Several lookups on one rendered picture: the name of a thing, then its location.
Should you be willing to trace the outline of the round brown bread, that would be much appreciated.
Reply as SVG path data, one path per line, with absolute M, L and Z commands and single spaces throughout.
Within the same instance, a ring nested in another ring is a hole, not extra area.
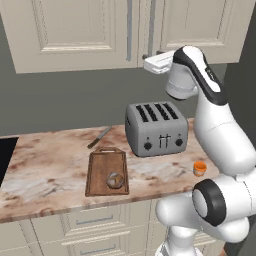
M 120 173 L 111 172 L 107 177 L 106 184 L 111 189 L 120 189 L 124 184 L 124 178 Z

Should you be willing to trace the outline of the cream drawer front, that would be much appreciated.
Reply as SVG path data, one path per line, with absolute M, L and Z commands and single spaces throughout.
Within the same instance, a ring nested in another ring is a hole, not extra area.
M 109 235 L 100 235 L 92 238 L 72 240 L 71 242 L 62 243 L 62 246 L 68 250 L 69 256 L 80 256 L 80 251 L 92 251 L 111 247 L 116 244 L 113 250 L 89 254 L 86 256 L 126 256 L 128 254 L 129 231 L 110 233 Z
M 111 216 L 112 214 L 114 215 L 112 220 L 88 223 L 85 225 L 76 225 L 76 220 L 84 221 L 104 218 Z M 125 205 L 114 205 L 65 213 L 61 215 L 60 220 L 64 235 L 71 236 L 84 233 L 96 233 L 97 231 L 125 228 L 129 223 L 129 213 L 126 211 Z

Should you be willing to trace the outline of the black hob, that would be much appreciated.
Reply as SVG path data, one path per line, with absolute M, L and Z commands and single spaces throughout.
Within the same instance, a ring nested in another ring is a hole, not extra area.
M 4 180 L 18 137 L 0 139 L 0 186 Z

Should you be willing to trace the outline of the orange jam jar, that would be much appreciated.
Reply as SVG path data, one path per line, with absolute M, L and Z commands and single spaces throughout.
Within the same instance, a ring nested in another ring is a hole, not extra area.
M 204 162 L 197 161 L 193 165 L 193 174 L 197 177 L 202 177 L 207 170 L 207 166 Z

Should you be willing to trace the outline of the brown wooden cutting board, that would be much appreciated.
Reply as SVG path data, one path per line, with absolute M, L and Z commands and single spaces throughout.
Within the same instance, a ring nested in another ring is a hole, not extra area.
M 111 172 L 120 173 L 124 184 L 120 189 L 111 189 L 106 184 Z M 113 196 L 128 195 L 129 181 L 127 173 L 126 153 L 116 147 L 99 147 L 89 155 L 85 195 Z

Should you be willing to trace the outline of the wide cream wall cabinet door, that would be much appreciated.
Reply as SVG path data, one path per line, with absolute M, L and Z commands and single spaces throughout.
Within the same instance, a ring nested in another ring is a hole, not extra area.
M 131 61 L 127 0 L 0 0 L 0 15 L 18 74 L 137 66 L 139 0 Z

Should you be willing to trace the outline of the grey four-slot toaster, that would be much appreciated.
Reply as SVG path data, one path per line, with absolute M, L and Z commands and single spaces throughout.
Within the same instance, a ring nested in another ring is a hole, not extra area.
M 176 154 L 186 149 L 188 121 L 170 101 L 130 104 L 125 133 L 138 157 Z

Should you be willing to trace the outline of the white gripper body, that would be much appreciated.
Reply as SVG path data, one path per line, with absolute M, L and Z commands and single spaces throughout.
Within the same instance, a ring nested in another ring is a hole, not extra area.
M 153 74 L 163 74 L 170 70 L 174 52 L 169 51 L 155 56 L 148 57 L 144 60 L 143 67 Z

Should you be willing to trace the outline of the narrow cream wall cabinet door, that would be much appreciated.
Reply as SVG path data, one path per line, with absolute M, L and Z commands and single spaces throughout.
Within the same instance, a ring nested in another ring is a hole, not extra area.
M 150 2 L 140 0 L 139 65 L 148 55 Z M 193 45 L 210 64 L 237 63 L 255 5 L 256 0 L 156 0 L 152 56 Z

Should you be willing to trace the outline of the cream base cabinet door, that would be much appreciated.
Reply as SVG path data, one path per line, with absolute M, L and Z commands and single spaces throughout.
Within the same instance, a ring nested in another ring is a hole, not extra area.
M 43 256 L 30 220 L 0 224 L 0 256 Z

